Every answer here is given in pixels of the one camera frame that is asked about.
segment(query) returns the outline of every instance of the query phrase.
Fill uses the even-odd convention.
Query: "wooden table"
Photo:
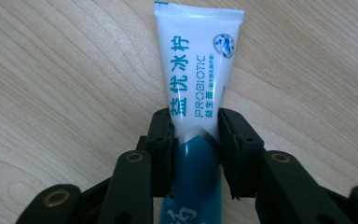
[[[358,1],[176,1],[246,10],[222,106],[319,184],[358,185]],[[88,189],[167,103],[152,1],[0,0],[0,223],[41,190]],[[156,200],[155,210],[159,210]],[[224,223],[257,223],[254,200]]]

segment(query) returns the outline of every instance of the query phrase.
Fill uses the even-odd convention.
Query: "toothpaste tube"
[[[221,223],[217,112],[244,11],[155,2],[158,41],[176,148],[172,194],[159,223]]]

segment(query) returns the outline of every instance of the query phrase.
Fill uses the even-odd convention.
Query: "blue logo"
[[[217,35],[213,40],[213,45],[216,51],[225,58],[231,58],[234,55],[235,43],[230,35]]]

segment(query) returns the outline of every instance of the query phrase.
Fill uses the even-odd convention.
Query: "light wooden surface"
[[[321,185],[358,185],[358,1],[175,1],[246,10],[223,102]],[[162,93],[152,1],[0,0],[0,223],[41,190],[82,190],[135,148]],[[258,223],[254,200],[223,222]],[[158,212],[158,201],[155,203]]]

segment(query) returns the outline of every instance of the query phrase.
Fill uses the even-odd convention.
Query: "screw hole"
[[[66,202],[66,200],[68,200],[70,196],[70,193],[68,190],[66,189],[58,189],[55,190],[53,192],[51,192],[50,194],[48,194],[45,197],[45,200],[43,201],[45,206],[47,207],[55,207],[57,205],[60,205],[64,202]]]
[[[115,218],[115,224],[129,224],[132,220],[132,215],[126,212],[119,213]]]
[[[316,220],[321,224],[336,224],[336,221],[326,214],[318,214]]]
[[[127,161],[129,161],[129,162],[141,161],[143,158],[144,158],[144,157],[143,157],[141,154],[136,153],[136,152],[131,153],[130,155],[128,155],[128,156],[126,157]]]
[[[290,161],[289,157],[281,153],[274,153],[271,155],[271,158],[275,161],[282,162],[282,163],[286,163]]]

